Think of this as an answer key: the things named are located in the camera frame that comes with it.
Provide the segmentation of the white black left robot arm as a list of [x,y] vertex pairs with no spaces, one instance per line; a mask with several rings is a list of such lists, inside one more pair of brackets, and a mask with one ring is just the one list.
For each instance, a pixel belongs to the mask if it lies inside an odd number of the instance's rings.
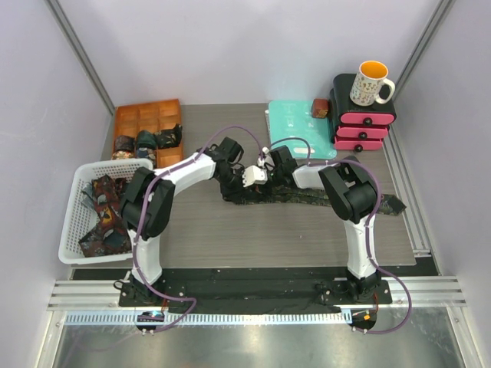
[[137,297],[148,306],[162,300],[160,236],[170,221],[175,197],[195,184],[216,179],[228,189],[242,189],[234,170],[244,153],[235,140],[224,138],[165,169],[139,168],[120,202],[120,216],[132,248],[132,275]]

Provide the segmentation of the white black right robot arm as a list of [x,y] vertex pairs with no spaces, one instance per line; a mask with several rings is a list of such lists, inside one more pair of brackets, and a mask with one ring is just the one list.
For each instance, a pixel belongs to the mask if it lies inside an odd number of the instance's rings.
[[287,146],[269,155],[275,199],[329,205],[343,221],[348,244],[346,291],[352,301],[365,302],[381,282],[374,250],[374,220],[381,203],[377,183],[353,156],[338,163],[300,166]]

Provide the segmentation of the dark floral patterned tie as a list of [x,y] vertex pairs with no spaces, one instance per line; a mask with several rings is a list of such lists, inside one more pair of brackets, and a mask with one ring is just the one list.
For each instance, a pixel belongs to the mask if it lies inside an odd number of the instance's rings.
[[370,214],[377,201],[377,195],[372,195],[368,200],[358,198],[358,195],[346,194],[346,202],[334,198],[334,204],[328,197],[328,194],[321,189],[286,189],[278,194],[269,194],[267,186],[253,186],[251,189],[244,188],[241,202],[231,202],[235,205],[258,205],[258,204],[273,204],[273,203],[288,203],[288,204],[306,204],[327,206],[333,209],[340,209],[341,205],[348,205],[352,213],[355,211],[361,216]]

